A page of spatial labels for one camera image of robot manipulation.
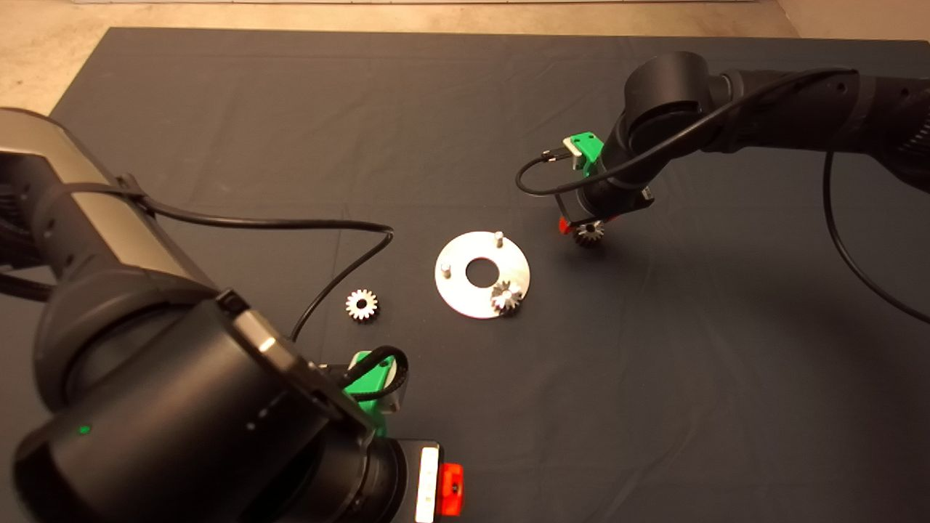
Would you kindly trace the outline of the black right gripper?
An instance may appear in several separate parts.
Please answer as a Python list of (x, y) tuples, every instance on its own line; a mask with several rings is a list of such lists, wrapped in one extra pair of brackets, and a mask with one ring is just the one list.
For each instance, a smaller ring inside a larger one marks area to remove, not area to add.
[(653, 195), (648, 187), (626, 189), (598, 182), (556, 195), (556, 202), (561, 213), (559, 232), (571, 235), (573, 226), (611, 222), (626, 213), (648, 208), (653, 204)]

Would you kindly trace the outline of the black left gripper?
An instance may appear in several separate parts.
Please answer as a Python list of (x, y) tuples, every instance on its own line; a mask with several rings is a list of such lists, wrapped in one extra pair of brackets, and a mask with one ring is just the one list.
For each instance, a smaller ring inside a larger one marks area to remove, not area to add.
[(425, 439), (398, 439), (399, 504), (395, 522), (439, 522), (460, 516), (464, 503), (464, 470), (442, 463), (442, 446)]

